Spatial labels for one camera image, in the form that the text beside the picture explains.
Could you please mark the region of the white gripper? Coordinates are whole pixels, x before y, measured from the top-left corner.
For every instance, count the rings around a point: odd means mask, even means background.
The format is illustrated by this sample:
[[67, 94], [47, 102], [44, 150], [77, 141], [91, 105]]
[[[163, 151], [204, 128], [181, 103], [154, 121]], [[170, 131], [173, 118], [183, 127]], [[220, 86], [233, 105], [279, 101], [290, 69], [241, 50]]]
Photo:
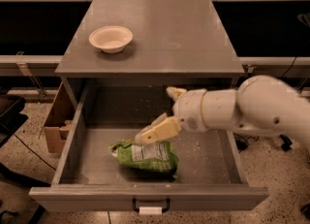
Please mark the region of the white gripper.
[[205, 89], [186, 90], [169, 86], [166, 91], [174, 101], [174, 116], [168, 116], [166, 113], [158, 116], [135, 135], [137, 144], [154, 144], [175, 137], [181, 131], [181, 127], [189, 132], [207, 130], [202, 118], [202, 98], [206, 93]]

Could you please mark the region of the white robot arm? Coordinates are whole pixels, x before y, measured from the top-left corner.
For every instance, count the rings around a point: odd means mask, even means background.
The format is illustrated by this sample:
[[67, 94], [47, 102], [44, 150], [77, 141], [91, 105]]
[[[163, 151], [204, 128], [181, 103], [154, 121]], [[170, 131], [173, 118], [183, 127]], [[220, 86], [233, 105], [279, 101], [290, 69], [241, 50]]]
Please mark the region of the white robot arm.
[[170, 139], [185, 130], [227, 130], [236, 134], [285, 135], [310, 149], [310, 102], [285, 82], [254, 76], [237, 89], [186, 90], [170, 86], [172, 116], [161, 114], [135, 136], [138, 144]]

